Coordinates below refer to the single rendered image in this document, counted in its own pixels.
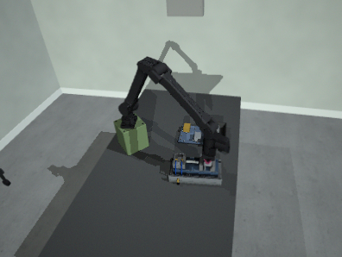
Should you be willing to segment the yellow block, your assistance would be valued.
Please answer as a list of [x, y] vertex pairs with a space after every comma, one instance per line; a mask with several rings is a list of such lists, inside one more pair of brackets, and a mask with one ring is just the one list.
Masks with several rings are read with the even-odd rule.
[[190, 132], [191, 123], [184, 123], [183, 132]]

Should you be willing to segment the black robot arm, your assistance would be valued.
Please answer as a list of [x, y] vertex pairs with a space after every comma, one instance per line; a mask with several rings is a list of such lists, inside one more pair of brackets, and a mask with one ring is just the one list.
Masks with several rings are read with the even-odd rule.
[[133, 111], [138, 110], [138, 97], [149, 76], [155, 84], [159, 83], [162, 85], [194, 119], [200, 131], [204, 134], [205, 146], [211, 147], [209, 148], [208, 155], [215, 156], [216, 148], [224, 155], [227, 155], [230, 152], [230, 139], [215, 132], [219, 128], [219, 124], [213, 117], [210, 117], [205, 113], [205, 111], [203, 111], [177, 83], [171, 75], [172, 70], [165, 63], [147, 56], [143, 60], [138, 61], [137, 65], [136, 75], [133, 79], [129, 93], [125, 98], [124, 103], [118, 106], [119, 112], [123, 115], [122, 123], [120, 125], [121, 129], [133, 129], [135, 127], [137, 116], [133, 114]]

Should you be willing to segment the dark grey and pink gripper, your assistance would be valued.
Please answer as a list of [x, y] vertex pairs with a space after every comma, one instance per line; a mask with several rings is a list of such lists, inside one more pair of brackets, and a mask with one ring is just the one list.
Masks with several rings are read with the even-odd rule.
[[[203, 144], [202, 159], [205, 161], [206, 164], [210, 164], [211, 161], [215, 161], [215, 156], [208, 155], [209, 154], [209, 148], [211, 148], [211, 147], [207, 147], [207, 146], [205, 146], [205, 144]], [[207, 161], [207, 159], [209, 159], [209, 160]]]

